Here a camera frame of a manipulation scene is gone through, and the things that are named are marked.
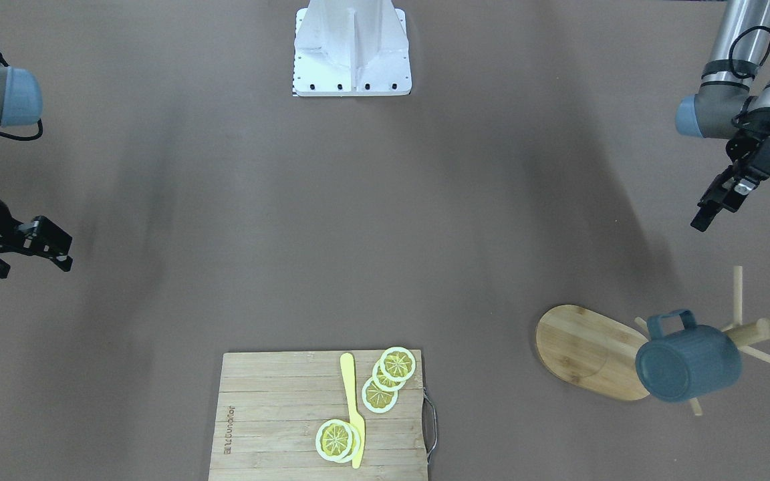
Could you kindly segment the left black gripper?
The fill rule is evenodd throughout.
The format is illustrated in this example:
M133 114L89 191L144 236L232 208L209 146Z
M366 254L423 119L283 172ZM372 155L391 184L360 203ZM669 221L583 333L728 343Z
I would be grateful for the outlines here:
M728 141L731 170L724 170L698 201L690 225L705 232L722 210L736 213L758 183L770 178L770 110L736 115L731 125L737 133Z

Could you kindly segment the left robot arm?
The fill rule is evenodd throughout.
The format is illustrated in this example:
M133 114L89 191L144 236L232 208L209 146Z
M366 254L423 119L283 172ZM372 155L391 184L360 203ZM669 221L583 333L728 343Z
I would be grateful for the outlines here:
M770 178L770 1L727 3L700 80L676 109L676 131L724 139L730 160L698 201L691 226L704 232Z

